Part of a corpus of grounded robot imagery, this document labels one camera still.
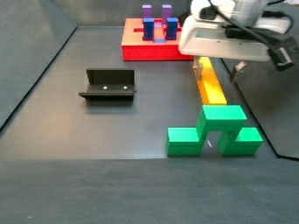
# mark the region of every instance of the yellow plastic bar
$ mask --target yellow plastic bar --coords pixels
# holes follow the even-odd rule
[[[203,105],[227,105],[226,95],[223,94],[218,75],[215,74],[211,60],[208,57],[195,57],[194,65],[200,68],[200,78],[198,86]]]

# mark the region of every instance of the red base block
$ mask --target red base block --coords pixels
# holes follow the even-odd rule
[[[178,27],[176,40],[166,40],[166,43],[155,43],[143,40],[143,19],[128,18],[126,20],[124,35],[122,41],[123,60],[192,60],[194,56],[179,52],[180,30]],[[164,26],[154,28],[154,38],[164,39]]]

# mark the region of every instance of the black holder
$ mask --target black holder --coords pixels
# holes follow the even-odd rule
[[[135,98],[134,69],[87,69],[88,90],[79,93],[91,101],[132,101]]]

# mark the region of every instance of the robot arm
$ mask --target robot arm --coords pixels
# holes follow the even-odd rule
[[[280,41],[263,31],[283,35],[291,20],[282,15],[263,17],[267,5],[268,0],[192,0],[191,15],[182,29],[182,54],[272,60],[278,70],[287,69],[294,64],[288,48],[298,54],[296,43],[292,38]]]

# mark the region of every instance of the green block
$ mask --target green block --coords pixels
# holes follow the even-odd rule
[[[222,156],[252,156],[258,150],[259,146],[251,147],[231,147],[224,150],[220,150],[219,153]]]
[[[232,132],[224,132],[219,138],[219,152],[226,156],[254,155],[263,138],[256,128],[243,128],[238,136]]]
[[[168,147],[168,157],[198,157],[202,154],[200,147]]]
[[[244,111],[239,105],[203,105],[202,111],[206,115],[208,121],[218,122],[218,121],[235,121],[235,120],[247,120],[247,116]]]
[[[199,137],[195,128],[168,128],[168,146],[191,147],[199,145]]]
[[[246,121],[247,116],[239,105],[204,105],[196,123],[199,137],[210,131],[239,132]]]

